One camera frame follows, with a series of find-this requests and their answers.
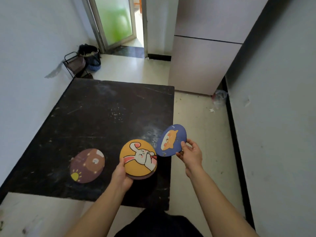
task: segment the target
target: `glass door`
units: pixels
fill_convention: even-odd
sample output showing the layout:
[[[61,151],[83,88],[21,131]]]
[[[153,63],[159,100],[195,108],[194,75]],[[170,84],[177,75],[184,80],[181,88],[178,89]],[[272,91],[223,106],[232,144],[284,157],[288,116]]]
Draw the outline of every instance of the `glass door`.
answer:
[[[136,38],[133,0],[88,1],[106,51]]]

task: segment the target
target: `black table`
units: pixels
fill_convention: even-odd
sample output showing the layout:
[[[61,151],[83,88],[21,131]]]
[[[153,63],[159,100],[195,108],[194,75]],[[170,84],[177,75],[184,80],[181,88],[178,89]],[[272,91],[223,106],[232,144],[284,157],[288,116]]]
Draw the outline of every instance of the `black table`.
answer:
[[[1,187],[8,191],[95,201],[119,163],[123,145],[143,139],[155,147],[173,122],[174,87],[75,78]],[[106,157],[101,175],[74,182],[70,159],[99,149]],[[134,181],[122,205],[169,209],[171,158],[157,157],[157,170]]]

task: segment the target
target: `hand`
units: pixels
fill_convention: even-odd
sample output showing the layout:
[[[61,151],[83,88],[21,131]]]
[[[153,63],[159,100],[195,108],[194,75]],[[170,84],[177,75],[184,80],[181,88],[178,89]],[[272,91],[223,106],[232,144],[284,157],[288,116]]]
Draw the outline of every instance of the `hand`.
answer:
[[[191,178],[192,173],[195,170],[201,170],[202,167],[202,151],[198,145],[190,140],[186,140],[192,147],[188,146],[184,141],[181,142],[182,151],[176,153],[176,156],[180,158],[185,164],[185,173]]]
[[[111,183],[119,187],[124,193],[132,186],[133,180],[126,176],[124,158],[119,159],[119,164],[112,174]]]

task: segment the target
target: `bunny cartoon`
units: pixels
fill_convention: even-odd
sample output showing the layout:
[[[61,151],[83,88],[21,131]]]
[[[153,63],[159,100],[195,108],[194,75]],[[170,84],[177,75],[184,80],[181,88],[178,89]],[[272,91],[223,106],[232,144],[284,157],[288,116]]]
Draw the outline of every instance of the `bunny cartoon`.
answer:
[[[125,164],[131,160],[136,160],[137,163],[145,165],[150,171],[153,171],[157,164],[157,156],[154,152],[149,152],[145,149],[138,149],[141,146],[139,142],[132,142],[130,148],[135,151],[135,155],[124,157]]]

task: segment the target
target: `left hand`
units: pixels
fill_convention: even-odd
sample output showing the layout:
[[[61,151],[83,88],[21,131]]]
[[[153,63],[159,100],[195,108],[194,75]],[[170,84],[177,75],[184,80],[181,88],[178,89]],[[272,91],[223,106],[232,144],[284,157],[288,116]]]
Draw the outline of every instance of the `left hand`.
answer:
[[[119,159],[119,164],[112,174],[111,183],[119,187],[124,193],[132,186],[133,180],[126,176],[124,158]]]

